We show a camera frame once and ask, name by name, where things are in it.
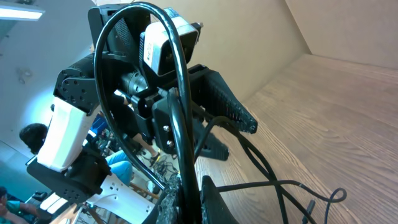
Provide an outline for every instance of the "blue jeans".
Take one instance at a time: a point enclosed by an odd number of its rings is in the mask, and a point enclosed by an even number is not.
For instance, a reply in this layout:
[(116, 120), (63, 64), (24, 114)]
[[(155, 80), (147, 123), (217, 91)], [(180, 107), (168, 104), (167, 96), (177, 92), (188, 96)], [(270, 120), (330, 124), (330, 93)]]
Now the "blue jeans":
[(130, 186), (132, 166), (123, 150), (120, 150), (105, 159), (111, 168), (111, 172), (114, 173), (122, 183)]

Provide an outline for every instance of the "beige wall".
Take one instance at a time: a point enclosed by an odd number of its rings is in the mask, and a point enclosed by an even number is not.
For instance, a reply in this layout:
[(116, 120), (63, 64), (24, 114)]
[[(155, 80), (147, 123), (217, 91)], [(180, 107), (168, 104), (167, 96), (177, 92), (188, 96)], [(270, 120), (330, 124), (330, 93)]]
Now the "beige wall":
[(312, 54), (398, 68), (397, 0), (286, 0)]
[(202, 63), (219, 71), (243, 100), (307, 52), (285, 1), (150, 0), (172, 7), (188, 22), (203, 22), (188, 66)]

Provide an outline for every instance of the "ceiling light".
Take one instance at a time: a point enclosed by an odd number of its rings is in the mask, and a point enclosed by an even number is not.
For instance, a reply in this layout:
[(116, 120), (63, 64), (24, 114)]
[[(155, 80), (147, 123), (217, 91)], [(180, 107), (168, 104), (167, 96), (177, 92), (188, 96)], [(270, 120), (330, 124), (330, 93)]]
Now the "ceiling light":
[(37, 6), (0, 1), (0, 19), (37, 21), (44, 12)]

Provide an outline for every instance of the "screw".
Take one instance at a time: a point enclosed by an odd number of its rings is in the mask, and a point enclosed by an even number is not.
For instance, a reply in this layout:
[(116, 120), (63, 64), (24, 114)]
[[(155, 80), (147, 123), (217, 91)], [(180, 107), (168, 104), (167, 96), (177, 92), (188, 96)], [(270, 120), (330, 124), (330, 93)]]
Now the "screw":
[(168, 140), (168, 141), (167, 141), (167, 146), (168, 146), (168, 147), (174, 147), (174, 142), (171, 141), (171, 140)]
[(170, 131), (170, 127), (168, 125), (163, 126), (163, 130), (165, 132), (169, 132)]

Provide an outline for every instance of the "foot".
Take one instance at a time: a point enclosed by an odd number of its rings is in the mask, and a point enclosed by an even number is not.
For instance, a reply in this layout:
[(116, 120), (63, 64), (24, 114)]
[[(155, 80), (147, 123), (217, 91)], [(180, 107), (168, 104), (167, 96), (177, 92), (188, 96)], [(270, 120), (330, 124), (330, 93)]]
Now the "foot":
[(152, 167), (155, 164), (155, 162), (157, 162), (159, 159), (160, 159), (160, 153), (158, 152), (156, 156), (150, 158), (150, 160), (149, 160), (150, 166), (149, 167)]

